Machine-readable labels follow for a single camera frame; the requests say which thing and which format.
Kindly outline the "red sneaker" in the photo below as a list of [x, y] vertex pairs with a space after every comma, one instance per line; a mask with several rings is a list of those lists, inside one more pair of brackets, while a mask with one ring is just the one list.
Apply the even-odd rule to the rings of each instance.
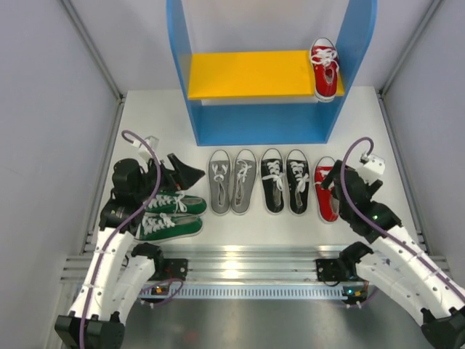
[[315, 76], [315, 96], [323, 103], [334, 100], [339, 76], [339, 55], [327, 38], [316, 39], [310, 49], [310, 65]]
[[322, 187], [322, 183], [332, 170], [335, 160], [330, 156], [322, 157], [317, 163], [314, 171], [314, 188], [318, 202], [320, 218], [326, 223], [333, 223], [339, 217], [339, 201], [333, 197], [333, 183], [327, 189]]

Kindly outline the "black sneaker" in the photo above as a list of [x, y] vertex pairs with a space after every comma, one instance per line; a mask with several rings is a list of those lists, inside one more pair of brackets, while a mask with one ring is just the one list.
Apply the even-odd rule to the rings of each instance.
[[310, 164], [305, 154], [293, 149], [286, 158], [288, 202], [290, 210], [297, 216], [307, 211], [310, 190]]
[[267, 149], [259, 162], [260, 178], [266, 210], [271, 214], [283, 211], [283, 189], [285, 172], [283, 157], [276, 148]]

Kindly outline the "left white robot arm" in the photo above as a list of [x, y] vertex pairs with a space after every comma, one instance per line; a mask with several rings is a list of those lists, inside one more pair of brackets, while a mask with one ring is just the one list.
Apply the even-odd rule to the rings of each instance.
[[94, 254], [84, 282], [54, 330], [67, 348], [120, 348], [127, 316], [139, 297], [177, 295], [186, 259], [166, 259], [159, 243], [198, 233], [206, 203], [183, 202], [182, 191], [205, 172], [173, 153], [167, 169], [149, 158], [141, 167], [122, 159], [113, 167], [110, 199], [100, 213]]

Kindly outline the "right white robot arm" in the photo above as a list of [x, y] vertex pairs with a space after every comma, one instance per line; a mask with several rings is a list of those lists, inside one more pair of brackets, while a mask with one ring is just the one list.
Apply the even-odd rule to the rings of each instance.
[[325, 158], [315, 189], [337, 201], [338, 216], [361, 237], [337, 258], [347, 288], [364, 281], [385, 293], [421, 327], [434, 348], [464, 346], [464, 288], [412, 239], [400, 218], [372, 199], [381, 187], [383, 159], [365, 156], [357, 169]]

